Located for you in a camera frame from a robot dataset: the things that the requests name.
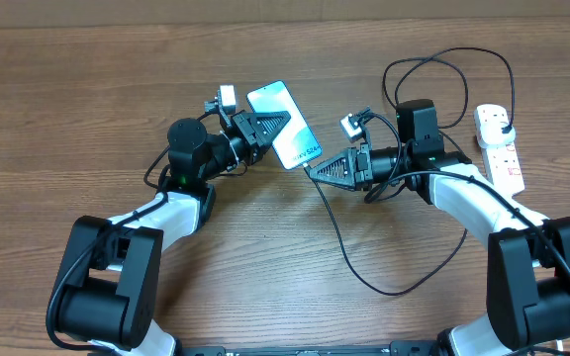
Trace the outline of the Samsung Galaxy smartphone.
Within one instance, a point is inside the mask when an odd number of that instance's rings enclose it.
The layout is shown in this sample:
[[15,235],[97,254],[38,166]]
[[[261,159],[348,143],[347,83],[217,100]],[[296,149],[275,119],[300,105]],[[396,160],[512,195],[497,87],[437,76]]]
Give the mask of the Samsung Galaxy smartphone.
[[282,80],[250,91],[246,94],[246,100],[256,113],[287,112],[290,115],[290,120],[272,143],[286,170],[297,168],[322,155],[320,142]]

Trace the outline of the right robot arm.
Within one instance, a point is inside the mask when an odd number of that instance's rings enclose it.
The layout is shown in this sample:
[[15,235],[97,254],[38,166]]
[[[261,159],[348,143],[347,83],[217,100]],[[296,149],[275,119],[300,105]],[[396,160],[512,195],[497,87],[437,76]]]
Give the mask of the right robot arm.
[[351,146],[305,169],[315,185],[366,190],[402,184],[448,213],[488,252],[486,313],[442,331],[435,340],[393,341],[393,355],[559,354],[548,342],[570,338],[570,217],[550,219],[500,192],[460,151],[448,152],[429,99],[396,105],[397,146],[372,148],[375,113],[340,124]]

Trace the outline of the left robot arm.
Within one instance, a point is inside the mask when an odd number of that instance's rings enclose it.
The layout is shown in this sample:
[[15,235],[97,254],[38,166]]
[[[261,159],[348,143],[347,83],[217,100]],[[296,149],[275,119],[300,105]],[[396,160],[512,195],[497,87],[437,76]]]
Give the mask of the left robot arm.
[[153,319],[162,252],[209,219],[212,179],[258,162],[289,121],[285,111],[241,111],[223,116],[217,134],[201,119],[174,122],[154,198],[121,216],[73,224],[47,305],[50,341],[89,355],[182,354],[179,339]]

